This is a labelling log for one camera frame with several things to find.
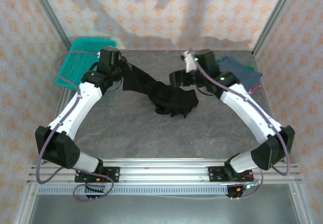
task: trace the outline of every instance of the metal corner post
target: metal corner post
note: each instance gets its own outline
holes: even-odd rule
[[[43,8],[43,10],[45,11],[45,13],[46,13],[48,19],[50,20],[51,24],[55,28],[55,31],[57,32],[57,34],[61,38],[65,48],[67,50],[69,50],[70,47],[71,47],[71,42],[69,41],[67,35],[65,34],[65,31],[62,28],[57,16],[55,15],[54,10],[50,6],[48,0],[38,0],[38,1],[40,3],[41,7]]]
[[[22,200],[18,207],[18,211],[14,220],[14,224],[26,224],[29,223],[32,211],[35,205],[39,185],[26,185]]]
[[[262,50],[264,44],[266,43],[267,39],[269,38],[271,32],[273,31],[276,24],[279,22],[281,15],[284,12],[284,9],[289,4],[290,0],[278,0],[271,16],[269,17],[260,37],[258,38],[253,50],[252,54],[253,57],[256,58],[260,51]]]
[[[315,224],[318,221],[315,219],[312,209],[309,204],[305,184],[289,184],[291,196],[295,205],[297,216],[301,224]]]

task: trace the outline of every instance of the floral wall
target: floral wall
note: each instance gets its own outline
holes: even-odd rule
[[[49,0],[66,34],[126,49],[252,49],[278,0]]]
[[[53,62],[65,49],[37,0],[0,0],[0,223],[12,224],[30,167],[35,130],[55,116]]]
[[[323,0],[292,0],[257,64],[274,117],[295,129],[291,156],[323,223]]]

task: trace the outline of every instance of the perforated metal strip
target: perforated metal strip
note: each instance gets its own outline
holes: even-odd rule
[[[42,185],[38,195],[72,195],[76,185]],[[76,194],[98,195],[84,187],[76,190]],[[114,186],[111,195],[224,195],[228,193],[227,186],[223,185],[181,185],[181,186],[147,186],[121,185]]]

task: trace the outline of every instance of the black mounting bracket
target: black mounting bracket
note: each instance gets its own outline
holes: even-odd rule
[[[240,198],[243,195],[243,190],[238,191],[238,188],[243,188],[243,186],[235,186],[232,187],[230,185],[227,186],[228,188],[228,194],[226,196],[228,196],[229,198]]]
[[[208,171],[208,177],[210,179],[210,182],[244,182],[244,181],[253,182],[254,181],[252,170],[246,170],[242,173],[235,174],[231,178],[226,174],[224,166],[210,166],[207,168],[207,171]]]
[[[118,183],[119,177],[120,177],[120,167],[104,166],[101,174],[110,177],[114,183]],[[106,183],[106,182],[110,182],[110,180],[108,180],[106,178],[88,175],[88,174],[85,174],[82,172],[77,173],[75,175],[74,181],[76,183]]]

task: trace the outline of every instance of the aluminum frame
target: aluminum frame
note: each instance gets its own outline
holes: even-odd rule
[[[71,43],[66,36],[64,29],[62,28],[59,20],[57,19],[53,9],[51,8],[48,0],[38,0],[46,12],[49,20],[57,31],[59,37],[61,38],[66,49],[69,49]],[[253,54],[256,58],[258,53],[261,51],[266,40],[269,38],[271,31],[274,26],[279,21],[280,15],[282,14],[284,8],[288,4],[289,0],[279,0],[270,19],[268,20],[261,36],[259,37],[254,49]],[[63,89],[60,103],[57,109],[57,115],[64,109],[70,100],[71,90]],[[135,184],[136,182],[142,182],[146,185],[151,185],[152,182],[163,181],[164,184],[204,184],[211,185],[208,182],[206,165],[223,165],[223,160],[212,160],[212,159],[106,159],[105,164],[118,164],[123,168],[124,179],[121,178],[120,185],[124,184]],[[278,168],[284,169],[286,165],[284,163],[277,164]],[[41,176],[45,178],[48,174],[52,173],[57,166],[51,163],[43,163],[41,166]],[[39,184],[35,181],[34,176],[35,166],[31,170],[31,174],[28,178],[28,184],[25,187],[25,191],[18,208],[18,212],[15,218],[15,224],[29,223],[31,218],[32,210],[37,197]],[[254,172],[255,177],[259,178],[259,172]],[[54,178],[55,184],[66,185],[75,184],[73,183],[73,171],[63,170],[62,174]],[[292,165],[292,173],[289,177],[285,178],[279,176],[273,171],[268,171],[264,173],[264,184],[289,184],[290,191],[293,196],[294,205],[297,211],[300,223],[304,224],[314,224],[315,220],[312,215],[311,209],[309,208],[309,202],[306,197],[306,190],[302,184],[302,179],[298,171],[298,166],[296,164]]]
[[[224,160],[204,159],[204,158],[116,158],[103,159],[104,165],[120,166],[120,179],[116,186],[218,186],[232,185],[230,182],[209,182],[207,167],[223,166]],[[277,163],[276,167],[284,171],[286,164]],[[31,169],[28,177],[27,186],[15,224],[28,223],[35,200],[38,194],[39,184],[36,181],[36,166]],[[40,177],[48,178],[56,169],[57,165],[46,162],[40,168]],[[55,187],[75,186],[74,170],[62,170],[52,181],[46,185]],[[260,178],[259,170],[254,170],[255,178]],[[264,184],[288,184],[294,206],[300,223],[315,224],[308,200],[304,189],[297,164],[291,165],[291,173],[288,177],[277,174],[273,169],[264,172]]]

